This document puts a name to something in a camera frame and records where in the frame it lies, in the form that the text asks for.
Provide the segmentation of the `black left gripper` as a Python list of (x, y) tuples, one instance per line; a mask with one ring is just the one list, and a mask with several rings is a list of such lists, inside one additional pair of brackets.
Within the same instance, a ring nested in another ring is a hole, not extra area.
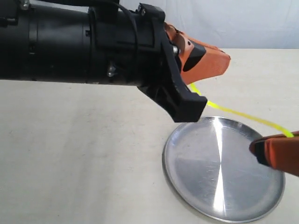
[(164, 29), (165, 12), (145, 3), (132, 11), (118, 2), (92, 2), (88, 15), (88, 83), (136, 86), (164, 110), (172, 111), (169, 63), (173, 55)]

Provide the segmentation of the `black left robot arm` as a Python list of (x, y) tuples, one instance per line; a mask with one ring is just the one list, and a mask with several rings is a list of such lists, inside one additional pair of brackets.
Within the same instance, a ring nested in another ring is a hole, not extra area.
[(225, 73), (230, 56), (117, 0), (0, 3), (0, 78), (136, 86), (175, 122), (197, 122), (207, 98), (188, 85)]

